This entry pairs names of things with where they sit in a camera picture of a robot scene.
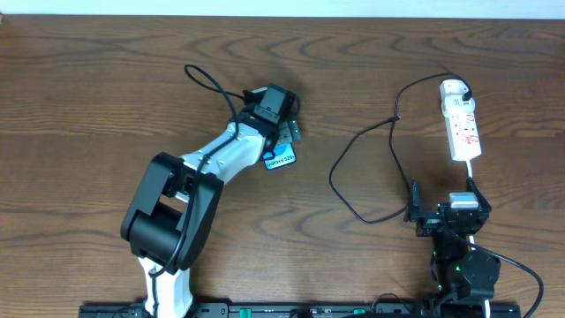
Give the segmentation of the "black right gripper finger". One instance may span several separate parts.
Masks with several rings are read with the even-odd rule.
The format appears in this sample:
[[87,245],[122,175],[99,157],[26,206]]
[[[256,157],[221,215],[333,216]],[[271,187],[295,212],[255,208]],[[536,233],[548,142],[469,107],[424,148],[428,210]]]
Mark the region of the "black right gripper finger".
[[418,184],[415,178],[411,181],[410,212],[411,213],[421,212]]
[[491,205],[488,203],[486,198],[483,196],[483,194],[477,188],[477,186],[474,182],[474,179],[472,177],[466,178],[466,189],[467,189],[468,192],[475,194],[475,196],[477,197],[477,200],[478,200],[478,205],[481,208],[490,208],[491,207]]

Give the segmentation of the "blue Galaxy smartphone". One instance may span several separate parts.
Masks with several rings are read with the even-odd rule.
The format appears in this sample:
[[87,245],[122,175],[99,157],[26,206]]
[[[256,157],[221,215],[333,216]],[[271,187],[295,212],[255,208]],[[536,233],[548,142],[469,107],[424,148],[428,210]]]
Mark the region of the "blue Galaxy smartphone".
[[267,170],[277,170],[297,161],[297,155],[291,143],[276,146],[273,151],[263,155]]

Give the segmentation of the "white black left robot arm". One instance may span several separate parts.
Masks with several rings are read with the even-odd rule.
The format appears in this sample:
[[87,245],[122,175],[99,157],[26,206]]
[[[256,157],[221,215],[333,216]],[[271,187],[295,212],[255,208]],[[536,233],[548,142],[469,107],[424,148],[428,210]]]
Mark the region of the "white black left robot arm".
[[190,270],[211,231],[222,189],[240,171],[275,158],[298,140],[297,94],[270,84],[245,90],[244,108],[226,130],[190,154],[156,155],[125,214],[120,236],[138,258],[147,284],[149,317],[185,317],[193,304]]

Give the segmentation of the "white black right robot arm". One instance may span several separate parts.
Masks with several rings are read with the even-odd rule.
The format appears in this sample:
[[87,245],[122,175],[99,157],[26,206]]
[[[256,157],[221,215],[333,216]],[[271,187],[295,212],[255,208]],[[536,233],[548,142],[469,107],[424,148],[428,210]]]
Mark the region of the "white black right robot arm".
[[416,224],[416,235],[433,242],[431,271],[439,293],[428,300],[433,317],[488,317],[501,261],[471,246],[469,237],[485,225],[491,205],[467,177],[466,190],[451,193],[434,212],[425,212],[418,185],[411,183],[404,220]]

